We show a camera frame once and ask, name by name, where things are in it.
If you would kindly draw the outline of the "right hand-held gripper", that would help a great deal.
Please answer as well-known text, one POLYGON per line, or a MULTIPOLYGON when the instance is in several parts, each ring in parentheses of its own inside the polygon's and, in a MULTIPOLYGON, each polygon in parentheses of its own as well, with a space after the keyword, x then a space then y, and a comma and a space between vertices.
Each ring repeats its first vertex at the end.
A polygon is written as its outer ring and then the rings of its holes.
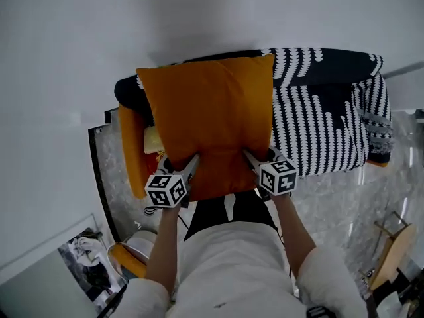
POLYGON ((256 185, 270 195, 284 195, 296 188, 297 167, 276 147, 269 146, 265 161, 259 161, 248 150, 243 150, 243 154, 256 174, 256 185))

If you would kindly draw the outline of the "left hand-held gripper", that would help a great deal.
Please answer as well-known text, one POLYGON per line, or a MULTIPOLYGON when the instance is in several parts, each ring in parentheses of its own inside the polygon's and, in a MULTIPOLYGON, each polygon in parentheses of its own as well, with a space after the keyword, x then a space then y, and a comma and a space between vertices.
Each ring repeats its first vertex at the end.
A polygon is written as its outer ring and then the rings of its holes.
POLYGON ((157 208, 188 208, 190 181, 199 166, 200 155, 196 154, 183 170, 177 171, 165 155, 145 185, 145 192, 152 205, 157 208))

